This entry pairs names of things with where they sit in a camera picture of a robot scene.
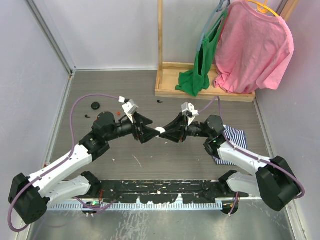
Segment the white earbud charging case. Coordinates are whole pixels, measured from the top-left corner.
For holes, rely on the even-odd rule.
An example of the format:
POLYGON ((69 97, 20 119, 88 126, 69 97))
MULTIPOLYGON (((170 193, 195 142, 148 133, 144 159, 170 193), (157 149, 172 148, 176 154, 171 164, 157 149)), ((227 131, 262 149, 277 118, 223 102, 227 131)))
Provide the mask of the white earbud charging case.
POLYGON ((166 132, 166 130, 163 127, 156 127, 155 130, 158 131, 159 134, 163 134, 164 132, 166 132))

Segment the blue striped cloth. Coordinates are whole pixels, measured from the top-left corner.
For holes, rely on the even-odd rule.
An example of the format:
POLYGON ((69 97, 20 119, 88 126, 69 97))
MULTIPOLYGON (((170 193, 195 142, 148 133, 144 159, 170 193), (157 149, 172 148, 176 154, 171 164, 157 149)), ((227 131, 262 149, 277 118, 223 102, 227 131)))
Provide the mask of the blue striped cloth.
MULTIPOLYGON (((230 141, 232 141, 234 144, 236 144, 237 146, 243 149, 246 149, 246 150, 248 149, 246 134, 243 130, 236 129, 228 125, 224 125, 224 128, 225 128, 225 131, 224 131, 225 136, 230 141)), ((232 162, 220 159, 215 156, 212 156, 212 159, 214 160, 215 164, 219 166, 234 166, 232 162)))

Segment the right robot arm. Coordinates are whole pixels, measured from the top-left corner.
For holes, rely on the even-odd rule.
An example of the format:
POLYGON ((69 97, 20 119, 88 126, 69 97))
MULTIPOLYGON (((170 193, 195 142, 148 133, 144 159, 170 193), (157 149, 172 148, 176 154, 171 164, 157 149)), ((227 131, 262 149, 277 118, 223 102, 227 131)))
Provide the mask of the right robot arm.
POLYGON ((218 115, 210 115, 205 122, 190 122, 187 115, 180 113, 174 121, 157 130, 160 138, 176 143, 187 137, 205 138, 203 146, 210 156, 246 171, 247 174, 229 171, 219 179, 219 191, 225 197, 235 192, 246 193, 261 198, 269 208, 279 212, 304 193, 284 158, 260 156, 236 145, 225 137, 225 127, 218 115))

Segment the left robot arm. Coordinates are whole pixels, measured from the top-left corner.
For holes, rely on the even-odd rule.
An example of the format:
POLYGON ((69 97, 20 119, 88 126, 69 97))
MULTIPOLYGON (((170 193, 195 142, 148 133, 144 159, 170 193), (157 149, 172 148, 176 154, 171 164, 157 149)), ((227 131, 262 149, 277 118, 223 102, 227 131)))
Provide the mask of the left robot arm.
POLYGON ((13 178, 8 197, 8 223, 12 222, 12 211, 29 225, 59 202, 83 195, 97 197, 100 181, 92 173, 86 171, 69 181, 65 178, 106 153, 110 149, 110 141, 132 135, 144 144, 164 133, 162 127, 150 128, 152 123, 138 112, 129 114, 126 120, 119 122, 115 121, 111 112, 100 113, 93 122, 92 130, 69 153, 37 172, 28 176, 20 173, 13 178))

